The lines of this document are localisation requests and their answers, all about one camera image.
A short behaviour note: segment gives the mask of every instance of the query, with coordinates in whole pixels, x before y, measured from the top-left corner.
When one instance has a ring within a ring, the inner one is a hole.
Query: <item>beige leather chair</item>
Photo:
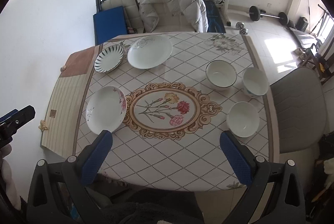
[[[280,152],[308,148],[327,134],[327,109],[318,76],[300,67],[271,85],[277,112]]]

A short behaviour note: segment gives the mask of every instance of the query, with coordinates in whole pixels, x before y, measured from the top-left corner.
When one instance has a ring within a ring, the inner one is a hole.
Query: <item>checkered tablecloth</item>
[[[128,183],[167,190],[207,191],[240,187],[219,146],[219,136],[228,129],[226,115],[233,104],[246,101],[258,110],[258,131],[239,140],[254,155],[262,155],[268,160],[263,99],[251,99],[242,92],[243,70],[253,66],[247,47],[239,35],[229,36],[235,40],[234,46],[238,46],[230,51],[213,40],[217,37],[213,33],[169,33],[166,36],[173,43],[173,52],[163,64],[149,70],[136,69],[129,64],[125,54],[121,65],[109,74],[94,73],[82,110],[76,154],[97,136],[87,126],[85,110],[90,96],[100,88],[114,85],[128,95],[148,83],[181,82],[208,94],[211,101],[220,104],[222,111],[211,117],[210,124],[194,134],[186,134],[181,140],[142,138],[138,132],[122,124],[113,134],[113,146],[100,173]],[[103,48],[121,42],[130,46],[136,40],[106,42]],[[237,81],[229,90],[214,91],[205,77],[207,64],[215,59],[229,62],[237,71]]]

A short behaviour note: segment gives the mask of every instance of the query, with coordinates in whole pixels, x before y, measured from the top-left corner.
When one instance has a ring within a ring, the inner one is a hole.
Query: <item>white plate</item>
[[[94,68],[96,72],[107,73],[117,68],[122,61],[123,54],[123,48],[119,45],[106,48],[95,60]]]
[[[128,51],[128,62],[137,69],[151,69],[171,55],[172,42],[163,35],[149,35],[138,39]]]
[[[249,137],[257,131],[260,117],[252,104],[241,101],[232,106],[226,122],[236,136]]]
[[[112,133],[123,122],[125,113],[124,93],[117,87],[105,86],[89,99],[86,109],[87,125],[96,134],[103,130]]]

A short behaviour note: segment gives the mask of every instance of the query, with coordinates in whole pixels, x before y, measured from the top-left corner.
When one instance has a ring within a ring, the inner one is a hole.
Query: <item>black box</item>
[[[299,30],[299,31],[302,31],[304,32],[307,28],[307,25],[308,25],[308,21],[305,17],[300,17],[297,24],[296,24],[296,29]]]

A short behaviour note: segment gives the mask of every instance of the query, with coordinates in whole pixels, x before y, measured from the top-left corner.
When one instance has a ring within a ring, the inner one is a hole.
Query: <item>striped plate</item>
[[[123,48],[115,45],[102,51],[95,60],[94,68],[96,72],[107,73],[117,68],[123,59]]]

